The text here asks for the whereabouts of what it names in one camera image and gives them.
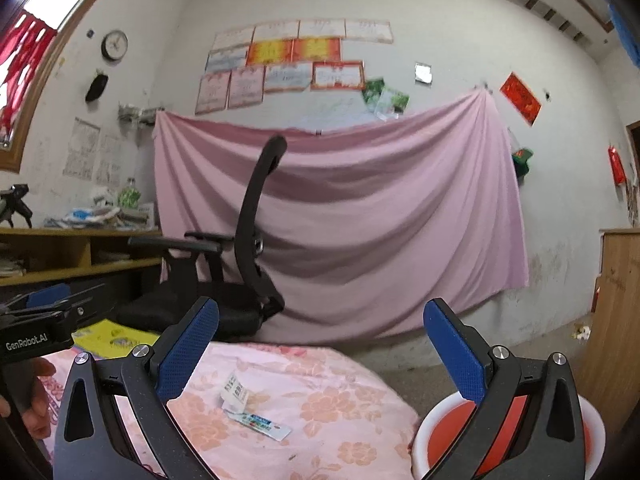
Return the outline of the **left human hand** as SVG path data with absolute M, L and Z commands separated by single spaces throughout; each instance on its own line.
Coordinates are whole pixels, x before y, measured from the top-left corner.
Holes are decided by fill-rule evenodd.
M 35 377 L 32 378 L 32 392 L 30 405 L 22 413 L 22 419 L 29 434 L 37 440 L 42 440 L 51 434 L 51 422 L 47 391 L 40 382 L 41 377 L 51 377 L 55 374 L 55 366 L 45 358 L 32 360 Z

